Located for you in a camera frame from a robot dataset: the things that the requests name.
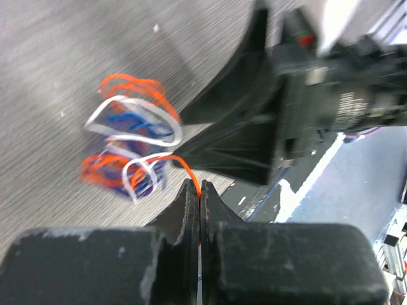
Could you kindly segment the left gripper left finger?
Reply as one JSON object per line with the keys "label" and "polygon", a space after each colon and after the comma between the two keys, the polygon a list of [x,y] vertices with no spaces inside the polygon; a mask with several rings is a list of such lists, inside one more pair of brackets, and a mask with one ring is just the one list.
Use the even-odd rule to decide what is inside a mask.
{"label": "left gripper left finger", "polygon": [[30,229],[1,263],[1,303],[195,304],[198,240],[191,180],[144,227]]}

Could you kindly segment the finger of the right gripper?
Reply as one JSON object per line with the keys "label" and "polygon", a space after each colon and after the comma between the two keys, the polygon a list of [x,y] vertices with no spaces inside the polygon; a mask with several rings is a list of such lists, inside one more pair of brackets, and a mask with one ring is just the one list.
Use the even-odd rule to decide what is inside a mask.
{"label": "finger of the right gripper", "polygon": [[276,126],[274,119],[224,119],[187,140],[174,154],[194,170],[257,186],[271,185],[284,173]]}

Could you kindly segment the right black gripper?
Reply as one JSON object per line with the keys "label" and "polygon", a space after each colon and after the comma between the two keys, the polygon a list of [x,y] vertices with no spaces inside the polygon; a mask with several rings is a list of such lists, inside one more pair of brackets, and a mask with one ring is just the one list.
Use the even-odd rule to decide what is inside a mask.
{"label": "right black gripper", "polygon": [[[180,112],[186,125],[235,119],[276,125],[274,156],[297,159],[319,131],[358,133],[406,124],[406,45],[370,34],[317,54],[322,36],[296,9],[281,40],[266,45],[270,8],[253,8],[235,52]],[[272,100],[276,96],[279,112]]]}

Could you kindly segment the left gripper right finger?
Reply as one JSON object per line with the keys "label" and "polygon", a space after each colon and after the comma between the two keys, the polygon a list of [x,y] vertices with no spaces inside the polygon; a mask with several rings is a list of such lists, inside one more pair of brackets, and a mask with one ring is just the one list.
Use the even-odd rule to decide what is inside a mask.
{"label": "left gripper right finger", "polygon": [[346,224],[246,222],[209,181],[200,200],[204,304],[384,304],[371,243]]}

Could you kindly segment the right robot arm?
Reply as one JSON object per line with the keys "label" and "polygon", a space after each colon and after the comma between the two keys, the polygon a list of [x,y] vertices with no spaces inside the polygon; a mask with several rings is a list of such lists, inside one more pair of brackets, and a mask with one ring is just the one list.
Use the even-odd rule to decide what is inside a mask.
{"label": "right robot arm", "polygon": [[406,124],[406,46],[389,46],[378,1],[363,5],[326,53],[326,27],[310,10],[281,14],[268,45],[271,8],[255,1],[226,65],[181,111],[206,129],[176,149],[190,167],[267,185],[309,156],[330,133]]}

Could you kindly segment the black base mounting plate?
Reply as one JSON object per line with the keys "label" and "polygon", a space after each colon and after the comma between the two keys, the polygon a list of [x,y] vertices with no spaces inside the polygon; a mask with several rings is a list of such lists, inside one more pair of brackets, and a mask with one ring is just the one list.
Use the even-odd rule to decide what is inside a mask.
{"label": "black base mounting plate", "polygon": [[387,225],[398,202],[406,128],[387,127],[350,143],[342,133],[319,144],[278,183],[233,182],[223,201],[246,221],[342,222],[365,231]]}

